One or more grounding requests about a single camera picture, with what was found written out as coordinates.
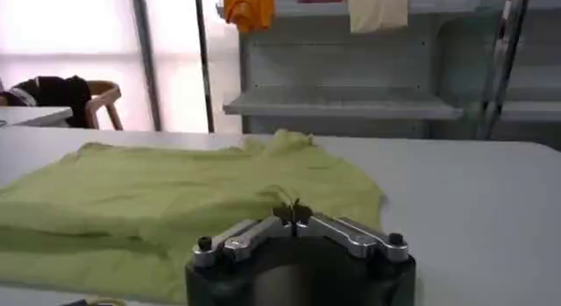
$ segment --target black jacket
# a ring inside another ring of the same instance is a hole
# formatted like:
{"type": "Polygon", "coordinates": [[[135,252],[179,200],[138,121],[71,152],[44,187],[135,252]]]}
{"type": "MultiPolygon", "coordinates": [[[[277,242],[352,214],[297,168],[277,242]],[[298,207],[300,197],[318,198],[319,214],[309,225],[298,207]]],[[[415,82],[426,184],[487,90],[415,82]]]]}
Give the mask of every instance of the black jacket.
{"type": "Polygon", "coordinates": [[[86,103],[91,99],[88,83],[78,76],[62,79],[55,76],[39,76],[21,82],[0,93],[13,106],[71,107],[73,116],[68,125],[87,128],[86,103]]]}

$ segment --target beige towel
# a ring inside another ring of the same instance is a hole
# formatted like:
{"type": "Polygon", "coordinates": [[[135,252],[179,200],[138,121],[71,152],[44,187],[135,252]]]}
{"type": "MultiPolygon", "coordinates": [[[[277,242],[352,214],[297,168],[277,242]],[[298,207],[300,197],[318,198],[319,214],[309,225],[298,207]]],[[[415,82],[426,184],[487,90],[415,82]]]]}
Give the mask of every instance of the beige towel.
{"type": "Polygon", "coordinates": [[[408,24],[408,0],[347,0],[351,32],[395,29],[408,24]]]}

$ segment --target white table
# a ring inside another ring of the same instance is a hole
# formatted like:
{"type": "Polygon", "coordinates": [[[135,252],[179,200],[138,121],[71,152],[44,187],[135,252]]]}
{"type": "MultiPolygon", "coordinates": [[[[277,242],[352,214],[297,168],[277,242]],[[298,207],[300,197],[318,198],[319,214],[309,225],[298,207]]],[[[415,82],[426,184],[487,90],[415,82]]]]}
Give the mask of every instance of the white table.
{"type": "Polygon", "coordinates": [[[68,107],[0,107],[0,121],[7,125],[60,125],[68,117],[72,117],[68,107]]]}
{"type": "MultiPolygon", "coordinates": [[[[3,128],[0,186],[87,141],[206,150],[234,146],[242,138],[3,128]]],[[[418,263],[417,305],[560,304],[561,153],[528,143],[338,138],[316,143],[362,168],[387,194],[384,229],[402,231],[410,243],[418,263]]],[[[2,305],[56,305],[78,297],[0,288],[2,305]]]]}

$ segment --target screw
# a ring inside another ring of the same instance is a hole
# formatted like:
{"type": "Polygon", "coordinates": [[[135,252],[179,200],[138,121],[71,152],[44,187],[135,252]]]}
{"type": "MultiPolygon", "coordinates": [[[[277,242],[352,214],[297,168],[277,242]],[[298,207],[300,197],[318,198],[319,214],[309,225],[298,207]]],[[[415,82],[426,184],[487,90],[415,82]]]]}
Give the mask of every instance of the screw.
{"type": "Polygon", "coordinates": [[[197,240],[197,244],[199,245],[199,249],[202,252],[207,252],[212,249],[212,238],[211,237],[199,237],[197,240]]]}
{"type": "Polygon", "coordinates": [[[400,233],[390,233],[388,241],[392,246],[403,246],[403,236],[400,233]]]}

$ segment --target metal pole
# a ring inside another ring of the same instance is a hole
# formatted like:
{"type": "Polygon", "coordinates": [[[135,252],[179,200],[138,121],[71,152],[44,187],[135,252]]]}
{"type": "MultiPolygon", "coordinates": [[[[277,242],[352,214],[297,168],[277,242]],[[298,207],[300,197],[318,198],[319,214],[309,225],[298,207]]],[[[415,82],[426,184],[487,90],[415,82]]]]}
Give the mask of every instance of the metal pole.
{"type": "Polygon", "coordinates": [[[477,139],[490,139],[501,118],[528,1],[505,0],[499,31],[495,38],[493,65],[487,76],[481,101],[477,139]]]}
{"type": "Polygon", "coordinates": [[[146,0],[132,0],[134,8],[134,19],[136,22],[138,42],[140,44],[140,55],[144,67],[144,76],[150,99],[150,110],[152,112],[154,130],[162,130],[160,115],[160,97],[158,93],[158,81],[154,70],[152,39],[150,36],[150,25],[146,10],[146,0]]]}
{"type": "Polygon", "coordinates": [[[212,97],[210,95],[210,80],[209,80],[209,58],[207,55],[207,34],[204,27],[204,12],[202,9],[202,0],[195,0],[196,7],[196,22],[199,29],[199,44],[201,48],[201,70],[202,81],[204,83],[204,102],[207,110],[207,122],[209,125],[209,132],[214,132],[214,117],[212,116],[212,97]]]}

